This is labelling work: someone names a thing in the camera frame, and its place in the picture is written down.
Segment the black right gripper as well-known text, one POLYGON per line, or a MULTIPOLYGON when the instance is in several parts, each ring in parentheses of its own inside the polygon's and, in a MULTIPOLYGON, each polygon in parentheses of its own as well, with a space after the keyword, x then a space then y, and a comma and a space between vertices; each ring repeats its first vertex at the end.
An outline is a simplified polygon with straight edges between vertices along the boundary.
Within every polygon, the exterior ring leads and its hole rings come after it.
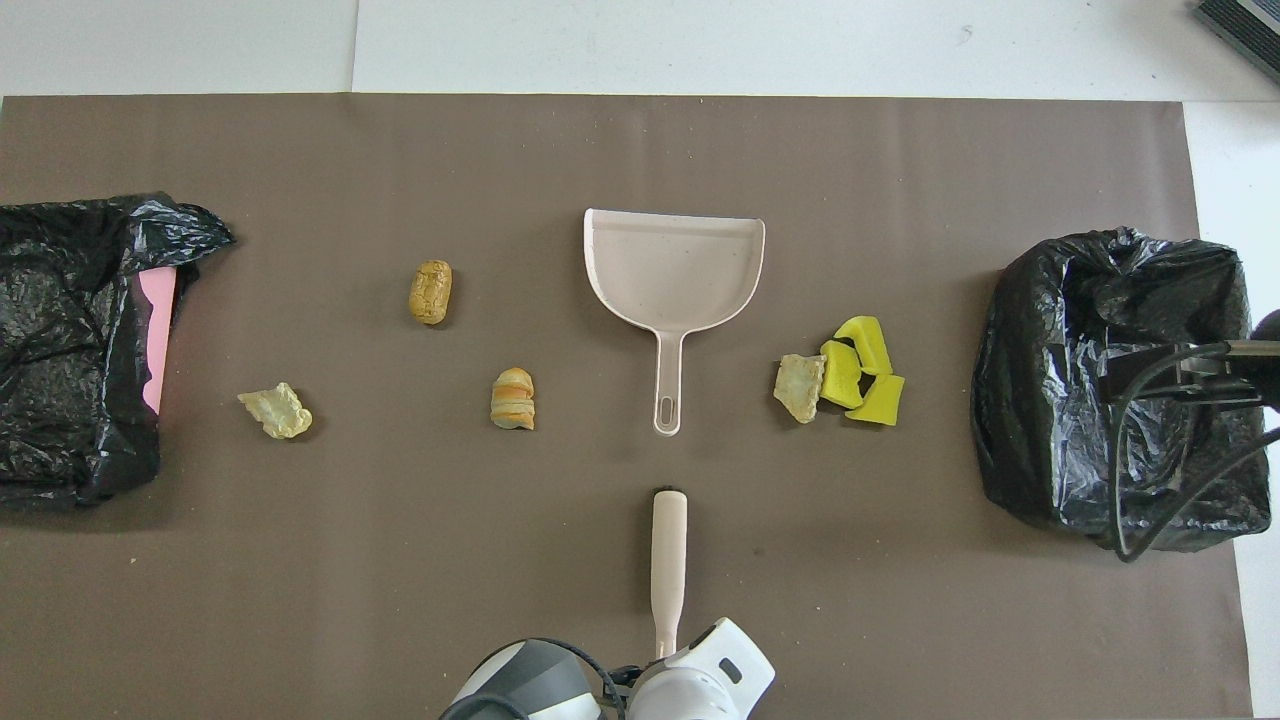
POLYGON ((1103 360, 1100 397, 1170 400, 1187 406, 1277 409, 1279 311, 1244 340, 1217 345, 1174 343, 1103 360))

